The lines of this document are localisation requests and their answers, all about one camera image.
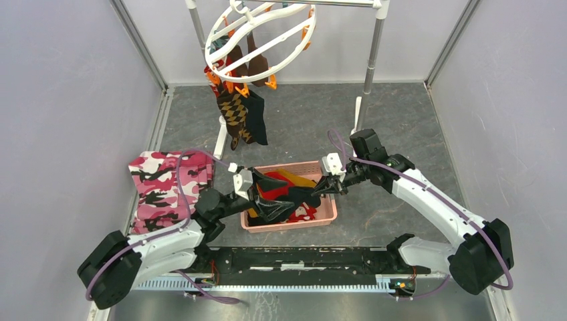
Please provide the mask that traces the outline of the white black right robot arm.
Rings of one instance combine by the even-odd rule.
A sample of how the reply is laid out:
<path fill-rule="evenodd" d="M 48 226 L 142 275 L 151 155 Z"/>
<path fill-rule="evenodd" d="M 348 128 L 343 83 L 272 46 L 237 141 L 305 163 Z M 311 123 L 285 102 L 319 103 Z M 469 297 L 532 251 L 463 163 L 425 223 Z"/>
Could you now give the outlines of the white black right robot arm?
<path fill-rule="evenodd" d="M 368 181 L 409 204 L 446 239 L 445 243 L 427 241 L 410 233 L 396 238 L 386 255 L 391 271 L 428 268 L 452 278 L 473 295 L 488 287 L 513 289 L 512 235 L 504 221 L 488 221 L 454 201 L 407 157 L 389 154 L 373 129 L 351 134 L 352 151 L 336 130 L 328 130 L 327 135 L 337 152 L 321 160 L 324 175 L 316 195 L 345 195 L 351 186 Z"/>

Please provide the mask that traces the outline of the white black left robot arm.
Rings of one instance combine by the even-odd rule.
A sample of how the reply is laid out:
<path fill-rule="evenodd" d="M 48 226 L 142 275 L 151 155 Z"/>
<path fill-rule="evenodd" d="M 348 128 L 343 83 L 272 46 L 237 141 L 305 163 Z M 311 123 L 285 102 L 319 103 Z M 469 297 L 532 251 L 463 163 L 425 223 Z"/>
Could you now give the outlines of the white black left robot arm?
<path fill-rule="evenodd" d="M 187 269 L 203 272 L 213 261 L 207 244 L 224 230 L 223 218 L 253 209 L 265 221 L 284 219 L 310 192 L 252 167 L 239 167 L 233 182 L 229 194 L 201 191 L 194 212 L 180 223 L 143 235 L 107 234 L 77 270 L 86 299 L 103 310 L 149 279 Z"/>

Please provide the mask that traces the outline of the black sock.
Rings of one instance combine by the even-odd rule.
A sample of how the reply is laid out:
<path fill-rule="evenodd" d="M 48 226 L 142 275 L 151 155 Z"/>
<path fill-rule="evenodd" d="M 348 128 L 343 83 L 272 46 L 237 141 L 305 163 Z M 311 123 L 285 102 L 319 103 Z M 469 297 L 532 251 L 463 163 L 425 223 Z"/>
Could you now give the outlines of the black sock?
<path fill-rule="evenodd" d="M 313 195 L 313 191 L 312 187 L 290 187 L 285 195 L 277 197 L 276 200 L 293 203 L 292 212 L 303 203 L 306 203 L 309 207 L 317 208 L 321 205 L 321 197 Z"/>
<path fill-rule="evenodd" d="M 267 132 L 264 120 L 265 100 L 253 91 L 243 99 L 247 109 L 245 128 L 250 132 L 252 138 L 260 145 L 267 146 Z"/>

